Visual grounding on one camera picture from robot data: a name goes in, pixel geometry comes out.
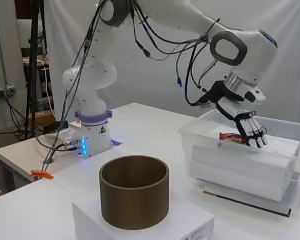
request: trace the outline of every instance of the warning sticker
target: warning sticker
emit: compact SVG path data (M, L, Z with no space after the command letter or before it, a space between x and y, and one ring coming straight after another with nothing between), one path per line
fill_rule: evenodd
M102 128L100 129L99 134L103 134L103 133L106 133L106 132L107 132L106 129L104 128L104 126L102 126Z

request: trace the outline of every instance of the white pedestal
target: white pedestal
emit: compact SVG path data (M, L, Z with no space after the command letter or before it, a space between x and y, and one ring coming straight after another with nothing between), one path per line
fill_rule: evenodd
M170 210L159 224L142 230L123 230L108 224L101 215L100 196L83 197L73 203L78 240L211 240L214 217L175 194Z

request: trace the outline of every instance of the wall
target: wall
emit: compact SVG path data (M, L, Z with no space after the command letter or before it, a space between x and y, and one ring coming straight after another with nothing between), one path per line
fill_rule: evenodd
M15 108L24 112L26 87L14 0L0 0L0 37L8 83L17 88L17 94L9 100ZM1 61L0 58L0 87L5 89ZM9 108L5 102L0 100L0 130L12 124Z
M64 96L62 73L71 66L78 51L94 2L86 0L82 4L75 0L47 1L50 69L59 116ZM209 16L215 19L220 17L221 22L227 26L262 29L277 39L278 55L260 84L268 100L257 108L258 114L300 122L300 0L193 0L192 3ZM178 40L194 36L152 21L151 25L166 38ZM151 61L136 46L131 26L117 32L111 48L115 53L113 60L118 70L118 80L100 91L110 108L138 102L192 116L203 113L186 104L182 89L176 84L174 57L160 63ZM140 41L153 52L153 56L162 57L151 47L140 26L137 32ZM188 58L189 55L186 55L182 59L182 76L185 74ZM195 75L199 75L210 62L211 55L206 51L195 66ZM204 87L209 88L228 72L229 67L218 64L204 79ZM190 89L190 94L194 100L200 95L195 89ZM75 110L78 110L78 105L73 107L73 112Z

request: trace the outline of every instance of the orange clamp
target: orange clamp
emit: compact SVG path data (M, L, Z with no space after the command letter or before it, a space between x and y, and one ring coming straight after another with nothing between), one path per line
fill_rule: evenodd
M50 173L44 172L44 171L39 171L39 170L32 170L31 176L38 177L38 178L46 178L46 179L50 179L50 180L54 179L54 176L52 176Z

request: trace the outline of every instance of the label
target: label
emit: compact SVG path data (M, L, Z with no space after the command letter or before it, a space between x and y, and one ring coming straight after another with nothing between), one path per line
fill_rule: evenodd
M182 240L205 240L207 238L204 237L204 229L205 227L200 227Z
M104 134L106 132L107 132L106 129L104 128L104 126L102 126L102 128L100 129L99 134Z

